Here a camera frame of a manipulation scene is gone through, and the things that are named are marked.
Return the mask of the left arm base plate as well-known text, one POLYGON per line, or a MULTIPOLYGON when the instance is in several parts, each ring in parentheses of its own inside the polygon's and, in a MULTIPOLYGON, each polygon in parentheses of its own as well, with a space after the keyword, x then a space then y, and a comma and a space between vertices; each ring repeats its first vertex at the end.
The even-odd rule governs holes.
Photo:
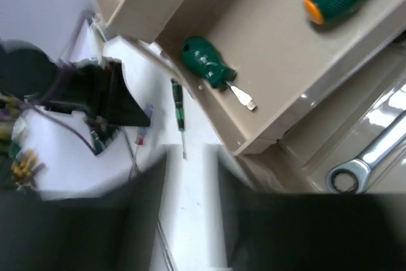
POLYGON ((126 178, 131 158, 123 134, 101 154, 94 155, 85 145, 91 137, 82 114, 77 112, 72 117, 52 114, 51 117, 77 128, 84 140, 35 110, 23 114, 21 145, 24 150, 32 149, 37 157, 39 169, 34 182, 39 190, 79 193, 126 178))

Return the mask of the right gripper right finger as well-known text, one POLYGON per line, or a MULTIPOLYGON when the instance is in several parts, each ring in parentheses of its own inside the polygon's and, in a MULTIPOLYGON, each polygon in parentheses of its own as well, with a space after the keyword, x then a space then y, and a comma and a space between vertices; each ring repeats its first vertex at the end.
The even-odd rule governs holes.
POLYGON ((258 192, 217 157, 217 262, 232 270, 404 270, 403 194, 258 192))

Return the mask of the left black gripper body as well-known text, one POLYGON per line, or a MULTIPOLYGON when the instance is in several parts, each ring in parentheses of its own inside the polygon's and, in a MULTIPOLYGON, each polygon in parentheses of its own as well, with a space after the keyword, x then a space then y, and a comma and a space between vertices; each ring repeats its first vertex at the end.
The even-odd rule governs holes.
POLYGON ((82 61, 64 68, 61 85, 44 102, 46 110, 71 114, 83 112, 88 116, 103 116, 108 91, 107 62, 82 61))

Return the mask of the short silver wrench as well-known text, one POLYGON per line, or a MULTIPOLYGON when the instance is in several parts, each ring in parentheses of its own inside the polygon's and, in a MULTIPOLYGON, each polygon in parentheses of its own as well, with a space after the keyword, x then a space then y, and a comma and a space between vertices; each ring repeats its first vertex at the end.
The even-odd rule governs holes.
POLYGON ((405 140, 405 111, 373 139, 356 157, 332 168, 326 176, 326 185, 333 194, 362 194, 365 192, 372 171, 399 144, 405 140), (335 180, 346 174, 355 181, 347 191, 339 190, 335 180))

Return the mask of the beige plastic toolbox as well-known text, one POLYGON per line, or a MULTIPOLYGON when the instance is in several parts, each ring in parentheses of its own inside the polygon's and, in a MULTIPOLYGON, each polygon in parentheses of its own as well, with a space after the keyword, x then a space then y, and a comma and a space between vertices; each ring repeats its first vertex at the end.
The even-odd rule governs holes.
MULTIPOLYGON (((189 90, 225 147, 264 187, 330 192, 327 173, 356 157, 405 111, 405 0, 366 0, 317 25, 303 0, 93 0, 101 23, 189 90), (209 41, 234 85, 212 89, 181 59, 209 41)), ((365 192, 405 191, 405 140, 372 171, 365 192)))

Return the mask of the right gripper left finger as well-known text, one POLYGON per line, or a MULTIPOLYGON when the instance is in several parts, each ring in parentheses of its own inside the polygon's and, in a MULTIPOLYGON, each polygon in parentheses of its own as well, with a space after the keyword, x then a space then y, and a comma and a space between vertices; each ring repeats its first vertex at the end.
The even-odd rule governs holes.
POLYGON ((167 155, 98 197, 1 192, 2 270, 148 270, 167 155))

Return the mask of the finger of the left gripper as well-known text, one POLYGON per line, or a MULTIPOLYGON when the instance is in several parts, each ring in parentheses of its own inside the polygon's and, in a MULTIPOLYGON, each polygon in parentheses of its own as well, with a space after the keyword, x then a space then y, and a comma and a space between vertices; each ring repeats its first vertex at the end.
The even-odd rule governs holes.
POLYGON ((105 72, 109 81, 104 119, 115 126, 149 127, 150 119, 126 86, 122 63, 108 61, 105 72))

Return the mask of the black precision screwdriver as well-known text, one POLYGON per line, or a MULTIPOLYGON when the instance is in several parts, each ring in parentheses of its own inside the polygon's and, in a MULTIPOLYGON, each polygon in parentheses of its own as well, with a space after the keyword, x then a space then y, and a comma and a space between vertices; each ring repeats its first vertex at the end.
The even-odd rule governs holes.
POLYGON ((183 159, 187 159, 186 152, 186 143, 185 143, 185 112, 183 107, 183 88, 175 78, 171 78, 171 88, 173 94, 173 101, 175 106, 175 116, 178 131, 181 134, 181 143, 182 143, 182 156, 183 159))

